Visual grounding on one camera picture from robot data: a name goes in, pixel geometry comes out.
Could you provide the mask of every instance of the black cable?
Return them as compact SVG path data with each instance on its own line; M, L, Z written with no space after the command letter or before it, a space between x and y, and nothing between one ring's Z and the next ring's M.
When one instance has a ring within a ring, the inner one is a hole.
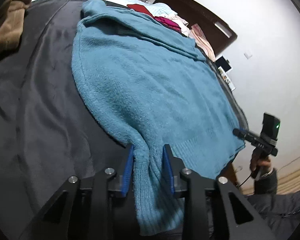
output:
M250 175L249 175L249 177L247 177L246 179L245 179L245 181L244 182L242 182L238 187L241 187L250 177L251 177L251 174L252 173L250 173Z

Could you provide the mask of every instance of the brown headboard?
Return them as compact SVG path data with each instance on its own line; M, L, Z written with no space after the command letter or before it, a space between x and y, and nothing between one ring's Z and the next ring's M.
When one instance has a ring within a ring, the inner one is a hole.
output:
M169 5L172 10L189 23L189 28L197 23L216 56L238 37L227 23L194 0L155 0L154 3L158 2Z

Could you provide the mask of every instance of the person's arm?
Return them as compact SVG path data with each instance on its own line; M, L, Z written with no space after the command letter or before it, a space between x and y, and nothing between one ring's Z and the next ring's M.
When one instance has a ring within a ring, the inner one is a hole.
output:
M277 171L272 167L271 159L268 156L266 159L259 159L261 150L254 149L250 162L250 170L254 171L257 166L263 167L262 174L259 180L254 182L255 194L276 194L278 187Z

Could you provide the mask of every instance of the red cloth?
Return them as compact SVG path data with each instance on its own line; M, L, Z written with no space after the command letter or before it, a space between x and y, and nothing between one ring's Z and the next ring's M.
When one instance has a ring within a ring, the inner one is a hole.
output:
M181 32L181 28L178 24L176 24L175 22L173 22L172 20L169 20L165 17L158 17L158 16L153 16L151 14L151 12L148 11L148 9L146 7L144 7L143 5L140 4L128 4L127 5L129 8L134 9L136 12L141 12L141 13L145 13L149 16L151 16L153 19L155 19L156 21L160 22L161 24L167 25L170 28Z
M151 16L152 18L154 18L154 16L151 14L151 12L149 12L148 9L146 7L144 7L143 5L128 4L127 7L134 9L136 12L142 12L142 13L145 13L145 14Z

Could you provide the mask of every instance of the human hand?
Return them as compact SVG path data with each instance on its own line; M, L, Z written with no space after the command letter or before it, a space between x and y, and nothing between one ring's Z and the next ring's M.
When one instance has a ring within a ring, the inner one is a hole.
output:
M270 172L272 170L271 159L269 156L265 159L259 159L262 150L259 148L255 148L252 152L251 161L250 161L250 170L255 171L257 166L264 167L264 171Z

